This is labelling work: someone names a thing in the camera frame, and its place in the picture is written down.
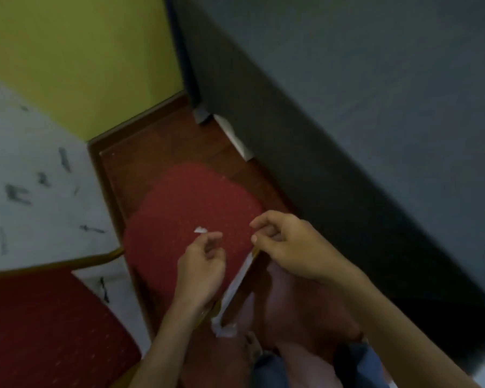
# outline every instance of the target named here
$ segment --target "white wall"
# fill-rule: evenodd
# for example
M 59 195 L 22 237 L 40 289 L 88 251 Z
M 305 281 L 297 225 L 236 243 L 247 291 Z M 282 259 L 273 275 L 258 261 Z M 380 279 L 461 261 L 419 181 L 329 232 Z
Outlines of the white wall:
M 50 186 L 39 183 L 40 172 Z M 6 185 L 25 188 L 28 193 L 18 194 L 24 202 L 11 201 Z M 104 253 L 118 245 L 86 144 L 0 83 L 0 270 Z M 104 276 L 110 309 L 145 352 L 147 330 L 123 259 L 76 274 L 93 290 Z

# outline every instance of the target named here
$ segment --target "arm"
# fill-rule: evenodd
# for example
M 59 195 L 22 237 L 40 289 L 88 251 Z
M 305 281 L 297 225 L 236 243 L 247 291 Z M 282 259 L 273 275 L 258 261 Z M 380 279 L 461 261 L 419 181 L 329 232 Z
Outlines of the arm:
M 250 225 L 252 242 L 280 266 L 341 294 L 400 388 L 478 387 L 308 222 L 268 211 Z
M 174 300 L 130 388 L 176 386 L 199 315 L 223 281 L 225 254 L 216 247 L 221 237 L 221 233 L 200 235 L 178 261 Z

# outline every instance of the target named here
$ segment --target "dark red fabric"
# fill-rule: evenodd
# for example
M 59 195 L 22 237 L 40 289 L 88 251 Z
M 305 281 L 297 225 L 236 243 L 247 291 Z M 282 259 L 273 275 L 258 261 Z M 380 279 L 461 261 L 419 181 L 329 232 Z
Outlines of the dark red fabric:
M 0 388 L 106 388 L 141 358 L 70 272 L 0 279 Z
M 198 226 L 223 232 L 224 291 L 252 249 L 250 221 L 262 212 L 244 188 L 199 163 L 171 168 L 144 197 L 124 234 L 126 259 L 164 308 L 174 295 L 176 263 L 199 234 Z

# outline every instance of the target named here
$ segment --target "pant leg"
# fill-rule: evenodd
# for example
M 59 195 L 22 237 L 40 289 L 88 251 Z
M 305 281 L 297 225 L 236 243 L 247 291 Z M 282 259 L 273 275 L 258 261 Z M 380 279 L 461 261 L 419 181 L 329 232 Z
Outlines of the pant leg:
M 343 388 L 388 388 L 381 360 L 372 347 L 364 343 L 338 346 L 334 371 Z
M 275 353 L 265 351 L 253 364 L 250 387 L 288 388 L 284 360 Z

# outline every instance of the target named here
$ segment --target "brown baseboard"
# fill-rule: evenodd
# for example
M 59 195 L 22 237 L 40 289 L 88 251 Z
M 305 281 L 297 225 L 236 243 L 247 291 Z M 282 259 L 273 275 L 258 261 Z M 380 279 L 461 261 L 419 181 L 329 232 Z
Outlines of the brown baseboard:
M 111 183 L 108 179 L 104 164 L 101 160 L 101 154 L 113 147 L 115 144 L 120 143 L 129 136 L 136 134 L 157 120 L 167 117 L 176 110 L 187 106 L 187 104 L 187 96 L 184 93 L 175 95 L 168 101 L 156 106 L 153 111 L 150 111 L 147 114 L 142 114 L 140 117 L 134 117 L 126 123 L 123 123 L 113 130 L 98 136 L 88 143 L 88 152 L 90 154 L 93 167 L 95 168 L 102 194 L 104 196 L 104 201 L 106 202 L 108 211 L 110 212 L 113 227 L 115 228 L 115 232 L 120 243 L 122 243 L 124 230 L 126 229 L 126 222 L 117 203 L 115 192 L 113 191 Z M 149 317 L 155 312 L 153 310 L 154 302 L 152 300 L 151 293 L 143 283 L 140 276 L 133 269 L 131 269 L 131 267 L 129 268 L 129 274 L 135 288 L 136 297 L 142 309 L 142 314 L 149 331 L 149 336 L 151 339 L 153 339 L 155 337 L 156 327 L 153 327 Z

